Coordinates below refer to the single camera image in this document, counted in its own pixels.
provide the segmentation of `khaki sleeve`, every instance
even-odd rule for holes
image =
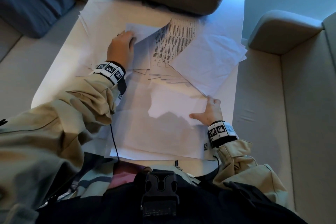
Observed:
[[[257,187],[271,201],[289,208],[288,193],[269,165],[258,165],[250,154],[252,143],[236,140],[221,145],[217,150],[222,170],[213,183],[226,189],[223,182],[239,182]]]
[[[15,211],[34,215],[57,172],[55,191],[81,169],[81,145],[111,123],[119,93],[102,75],[76,78],[54,101],[0,127],[0,223]]]

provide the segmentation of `white table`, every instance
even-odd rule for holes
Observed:
[[[243,19],[244,19],[244,1],[245,0],[223,0],[224,8],[221,9],[221,16],[225,18],[225,29],[229,37],[233,38],[237,42],[241,41]],[[111,2],[114,0],[89,0],[86,4],[86,8],[89,8],[93,2]],[[119,18],[121,20],[128,20],[129,18]],[[59,51],[53,64],[51,65],[48,73],[44,77],[40,87],[38,88],[31,107],[36,107],[40,104],[53,100],[54,96],[66,85],[70,84],[75,77],[77,67],[79,67],[79,57],[81,52],[85,52],[88,48],[88,41],[86,32],[82,26],[82,23],[77,20],[64,45]],[[215,95],[216,98],[222,100],[221,109],[223,111],[224,120],[232,123],[233,120],[233,108],[235,103],[236,84],[237,84],[238,66],[232,71],[227,80],[223,83],[221,88]],[[173,87],[174,90],[188,91],[188,94],[195,95],[199,92],[193,88],[187,88],[185,85],[171,84],[169,87]],[[104,156],[106,148],[106,141],[94,140],[83,146],[83,150],[86,152],[99,154]],[[149,165],[174,165],[174,161],[136,161],[128,160],[129,162],[149,166]],[[217,167],[217,162],[192,159],[192,160],[180,160],[179,166],[192,175],[199,176],[213,171]]]

